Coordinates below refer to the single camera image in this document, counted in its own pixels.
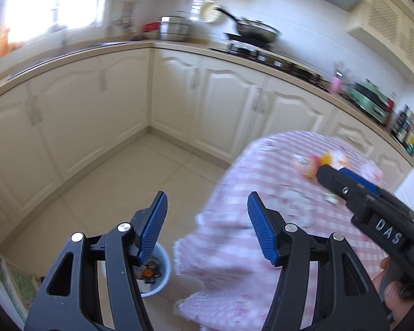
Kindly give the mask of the person's right hand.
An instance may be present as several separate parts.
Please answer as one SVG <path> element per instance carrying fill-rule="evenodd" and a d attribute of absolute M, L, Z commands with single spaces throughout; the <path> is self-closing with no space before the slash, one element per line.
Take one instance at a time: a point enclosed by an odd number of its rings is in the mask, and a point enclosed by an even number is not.
<path fill-rule="evenodd" d="M 390 327 L 394 328 L 403 320 L 413 303 L 400 296 L 403 271 L 390 256 L 384 258 L 380 267 L 382 271 L 372 280 L 376 291 L 385 307 L 389 310 Z"/>

